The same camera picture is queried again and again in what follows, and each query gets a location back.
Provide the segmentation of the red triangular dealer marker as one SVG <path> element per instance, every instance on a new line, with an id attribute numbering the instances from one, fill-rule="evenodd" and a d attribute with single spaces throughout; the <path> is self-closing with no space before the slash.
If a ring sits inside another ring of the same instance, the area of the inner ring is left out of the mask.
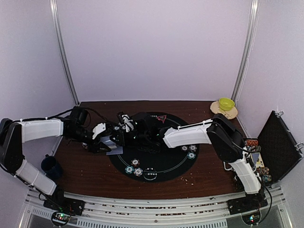
<path id="1" fill-rule="evenodd" d="M 159 115 L 156 117 L 157 120 L 161 121 L 162 123 L 165 122 L 165 120 L 167 119 L 167 115 Z"/>

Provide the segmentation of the grey card deck box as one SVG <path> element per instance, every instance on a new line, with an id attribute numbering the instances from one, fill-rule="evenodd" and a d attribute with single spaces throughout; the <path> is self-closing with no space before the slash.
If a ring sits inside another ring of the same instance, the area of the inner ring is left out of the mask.
<path id="1" fill-rule="evenodd" d="M 115 142 L 113 142 L 109 136 L 105 136 L 105 137 L 102 137 L 100 139 L 100 142 L 102 142 L 103 144 L 105 144 L 107 147 L 109 147 L 111 150 L 114 150 L 117 148 L 117 145 Z"/>

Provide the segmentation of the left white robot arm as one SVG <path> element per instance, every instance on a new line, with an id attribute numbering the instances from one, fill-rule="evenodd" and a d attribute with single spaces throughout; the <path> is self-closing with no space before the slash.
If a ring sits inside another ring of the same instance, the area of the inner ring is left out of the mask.
<path id="1" fill-rule="evenodd" d="M 91 108 L 75 106 L 49 117 L 2 119 L 0 122 L 1 168 L 40 193 L 50 196 L 50 204 L 58 211 L 64 211 L 68 207 L 67 198 L 56 192 L 57 184 L 43 174 L 41 168 L 37 168 L 26 158 L 27 147 L 37 145 L 38 150 L 41 151 L 42 143 L 54 142 L 56 138 L 66 137 L 86 144 L 92 153 L 109 152 L 111 149 L 102 142 L 102 138 L 118 130 L 119 125 L 95 111 L 102 122 L 88 130 L 84 124 L 90 112 L 92 112 Z"/>

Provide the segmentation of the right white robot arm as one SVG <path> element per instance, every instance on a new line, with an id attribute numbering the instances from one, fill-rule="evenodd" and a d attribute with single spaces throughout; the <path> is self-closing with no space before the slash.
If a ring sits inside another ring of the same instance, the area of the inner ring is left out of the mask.
<path id="1" fill-rule="evenodd" d="M 133 117 L 120 116 L 120 125 L 114 128 L 111 137 L 120 146 L 161 146 L 176 148 L 196 144 L 211 144 L 217 156 L 228 163 L 244 186 L 243 204 L 246 209 L 254 209 L 262 201 L 261 179 L 250 159 L 239 130 L 222 114 L 211 119 L 184 126 L 160 127 L 148 113 L 138 113 Z"/>

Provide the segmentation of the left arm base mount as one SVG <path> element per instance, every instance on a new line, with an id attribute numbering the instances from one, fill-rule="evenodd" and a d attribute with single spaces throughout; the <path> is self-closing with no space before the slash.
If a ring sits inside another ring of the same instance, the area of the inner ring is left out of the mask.
<path id="1" fill-rule="evenodd" d="M 81 216 L 84 211 L 85 202 L 79 199 L 68 198 L 64 192 L 55 192 L 53 195 L 45 195 L 43 206 L 52 210 L 64 212 L 72 216 Z"/>

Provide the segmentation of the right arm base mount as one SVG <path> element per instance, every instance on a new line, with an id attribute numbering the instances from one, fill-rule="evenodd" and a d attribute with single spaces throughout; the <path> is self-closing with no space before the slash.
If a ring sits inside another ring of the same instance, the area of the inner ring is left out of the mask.
<path id="1" fill-rule="evenodd" d="M 227 201 L 230 215 L 245 213 L 252 210 L 259 210 L 268 205 L 268 201 L 263 191 L 255 194 L 245 194 L 244 197 L 230 199 Z"/>

